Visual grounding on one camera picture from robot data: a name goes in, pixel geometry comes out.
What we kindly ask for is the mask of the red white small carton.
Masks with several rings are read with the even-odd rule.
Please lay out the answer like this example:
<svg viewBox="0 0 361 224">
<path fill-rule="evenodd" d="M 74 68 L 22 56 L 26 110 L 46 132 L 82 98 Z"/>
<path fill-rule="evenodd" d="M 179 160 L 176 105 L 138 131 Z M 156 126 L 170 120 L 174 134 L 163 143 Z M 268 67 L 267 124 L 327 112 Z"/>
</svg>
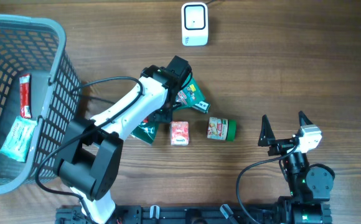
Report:
<svg viewBox="0 0 361 224">
<path fill-rule="evenodd" d="M 189 123 L 187 121 L 171 122 L 171 145 L 187 146 L 189 144 Z"/>
</svg>

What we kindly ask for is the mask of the red stick sachet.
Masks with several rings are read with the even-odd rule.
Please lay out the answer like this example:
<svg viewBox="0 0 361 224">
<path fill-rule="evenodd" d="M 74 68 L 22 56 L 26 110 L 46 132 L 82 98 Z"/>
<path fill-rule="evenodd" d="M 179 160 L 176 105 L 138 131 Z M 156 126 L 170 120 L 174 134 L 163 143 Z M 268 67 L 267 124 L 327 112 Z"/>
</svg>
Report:
<svg viewBox="0 0 361 224">
<path fill-rule="evenodd" d="M 20 115 L 22 118 L 31 119 L 30 109 L 30 74 L 27 73 L 19 77 L 20 88 Z"/>
</svg>

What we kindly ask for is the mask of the green 3M gloves package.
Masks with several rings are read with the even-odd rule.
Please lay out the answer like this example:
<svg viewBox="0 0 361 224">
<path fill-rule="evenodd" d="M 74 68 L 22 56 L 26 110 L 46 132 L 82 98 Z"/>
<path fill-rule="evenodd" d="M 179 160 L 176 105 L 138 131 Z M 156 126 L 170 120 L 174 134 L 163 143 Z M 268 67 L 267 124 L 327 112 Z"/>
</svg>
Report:
<svg viewBox="0 0 361 224">
<path fill-rule="evenodd" d="M 176 102 L 179 104 L 175 110 L 183 110 L 197 105 L 205 100 L 205 96 L 199 88 L 194 78 L 188 78 L 185 87 L 180 90 L 176 96 Z M 139 139 L 147 144 L 152 144 L 156 138 L 160 123 L 145 118 L 131 133 L 132 137 Z"/>
</svg>

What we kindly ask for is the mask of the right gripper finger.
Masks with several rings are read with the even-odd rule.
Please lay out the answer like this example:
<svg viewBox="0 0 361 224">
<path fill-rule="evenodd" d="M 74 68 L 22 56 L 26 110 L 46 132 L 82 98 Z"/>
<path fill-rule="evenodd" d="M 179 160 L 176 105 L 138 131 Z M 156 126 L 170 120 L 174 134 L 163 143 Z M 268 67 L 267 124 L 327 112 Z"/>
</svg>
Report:
<svg viewBox="0 0 361 224">
<path fill-rule="evenodd" d="M 274 136 L 273 130 L 271 128 L 270 122 L 267 115 L 262 116 L 261 120 L 261 131 L 258 139 L 258 146 L 265 147 L 271 146 L 274 144 L 276 138 Z"/>
<path fill-rule="evenodd" d="M 305 113 L 303 111 L 300 111 L 298 113 L 298 116 L 299 116 L 299 125 L 300 126 L 312 125 L 312 122 L 307 118 L 307 116 L 305 115 Z"/>
</svg>

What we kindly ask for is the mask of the green lid spice jar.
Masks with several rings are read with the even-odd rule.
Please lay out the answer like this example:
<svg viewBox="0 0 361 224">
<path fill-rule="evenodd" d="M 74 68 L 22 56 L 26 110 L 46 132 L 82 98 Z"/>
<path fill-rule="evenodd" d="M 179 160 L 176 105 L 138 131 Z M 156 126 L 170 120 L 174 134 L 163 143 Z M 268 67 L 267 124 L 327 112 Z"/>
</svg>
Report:
<svg viewBox="0 0 361 224">
<path fill-rule="evenodd" d="M 221 141 L 234 141 L 237 122 L 233 119 L 210 117 L 207 126 L 207 137 Z"/>
</svg>

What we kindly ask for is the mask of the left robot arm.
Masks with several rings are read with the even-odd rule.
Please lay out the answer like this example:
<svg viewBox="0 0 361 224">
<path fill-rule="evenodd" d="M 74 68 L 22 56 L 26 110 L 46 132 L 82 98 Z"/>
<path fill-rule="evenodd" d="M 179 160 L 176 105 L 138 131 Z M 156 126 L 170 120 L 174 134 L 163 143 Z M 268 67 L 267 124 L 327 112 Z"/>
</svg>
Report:
<svg viewBox="0 0 361 224">
<path fill-rule="evenodd" d="M 136 86 L 106 111 L 69 122 L 53 171 L 80 199 L 82 212 L 93 223 L 106 223 L 115 211 L 110 195 L 124 141 L 144 120 L 170 123 L 180 106 L 178 92 L 192 68 L 175 56 L 168 66 L 151 65 Z"/>
</svg>

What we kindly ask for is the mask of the mint green wipes pack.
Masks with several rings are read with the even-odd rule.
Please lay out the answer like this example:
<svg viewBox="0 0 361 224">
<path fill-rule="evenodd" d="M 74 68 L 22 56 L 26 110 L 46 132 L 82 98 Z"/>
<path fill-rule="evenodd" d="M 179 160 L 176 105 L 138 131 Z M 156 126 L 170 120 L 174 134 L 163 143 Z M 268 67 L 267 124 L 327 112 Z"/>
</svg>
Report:
<svg viewBox="0 0 361 224">
<path fill-rule="evenodd" d="M 37 121 L 17 116 L 0 148 L 0 154 L 17 162 L 25 162 L 36 126 Z"/>
</svg>

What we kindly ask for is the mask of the small green white box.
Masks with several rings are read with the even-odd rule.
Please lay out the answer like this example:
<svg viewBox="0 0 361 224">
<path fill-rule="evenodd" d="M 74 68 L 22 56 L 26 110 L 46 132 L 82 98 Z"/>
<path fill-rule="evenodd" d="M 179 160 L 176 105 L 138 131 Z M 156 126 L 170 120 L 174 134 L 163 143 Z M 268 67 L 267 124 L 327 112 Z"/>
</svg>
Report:
<svg viewBox="0 0 361 224">
<path fill-rule="evenodd" d="M 206 101 L 200 101 L 199 103 L 196 103 L 192 106 L 193 109 L 207 114 L 209 112 L 210 103 L 207 103 Z"/>
</svg>

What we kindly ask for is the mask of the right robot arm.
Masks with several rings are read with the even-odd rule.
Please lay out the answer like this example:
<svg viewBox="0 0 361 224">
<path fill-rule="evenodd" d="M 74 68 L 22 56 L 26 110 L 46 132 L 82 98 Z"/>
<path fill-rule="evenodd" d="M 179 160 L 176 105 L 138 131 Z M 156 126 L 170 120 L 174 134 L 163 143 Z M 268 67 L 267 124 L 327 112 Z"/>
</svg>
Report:
<svg viewBox="0 0 361 224">
<path fill-rule="evenodd" d="M 290 196 L 280 196 L 265 223 L 332 223 L 330 200 L 335 172 L 324 164 L 310 165 L 307 153 L 315 149 L 322 131 L 300 111 L 300 128 L 288 139 L 274 136 L 268 117 L 262 117 L 258 145 L 268 146 L 269 156 L 281 156 L 279 167 L 288 183 Z"/>
</svg>

